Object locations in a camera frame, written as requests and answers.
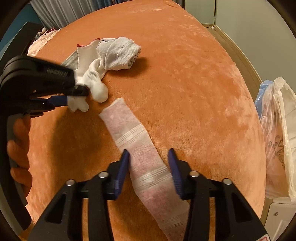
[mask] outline transparent plastic bag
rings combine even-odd
[[[266,197],[296,201],[296,95],[281,77],[265,84],[255,105],[265,141]]]

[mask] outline bed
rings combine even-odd
[[[145,126],[166,164],[167,152],[174,148],[207,178],[232,179],[260,217],[266,158],[251,95],[222,46],[178,4],[135,0],[95,11],[61,29],[36,57],[61,64],[77,44],[120,36],[135,41],[142,51],[131,69],[106,73],[106,102],[89,97],[88,112],[59,107],[32,119],[33,186],[27,209],[33,221],[66,180],[88,180],[120,158],[98,116],[120,97]],[[166,240],[129,178],[119,200],[108,206],[116,241]],[[214,212],[211,217],[213,240]],[[86,222],[84,212],[84,240]]]

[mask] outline wall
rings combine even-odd
[[[0,51],[28,21],[41,24],[38,15],[36,14],[36,12],[30,4],[26,5],[22,9],[22,11],[18,14],[18,16],[15,18],[15,20],[12,22],[12,24],[6,31],[5,35],[3,36],[3,39],[0,41]]]
[[[201,23],[214,24],[215,0],[185,0],[185,9]]]
[[[283,77],[296,91],[296,39],[266,0],[218,0],[216,25],[244,52],[262,81]]]

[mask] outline red and white sticker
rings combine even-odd
[[[256,241],[270,241],[268,234],[265,234],[263,237],[259,238]]]

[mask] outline blue wall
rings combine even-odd
[[[3,39],[0,41],[0,51],[3,47],[17,34],[26,22],[33,22],[41,24],[41,21],[32,8],[31,4],[27,4],[18,16],[14,19],[8,30],[6,31]]]

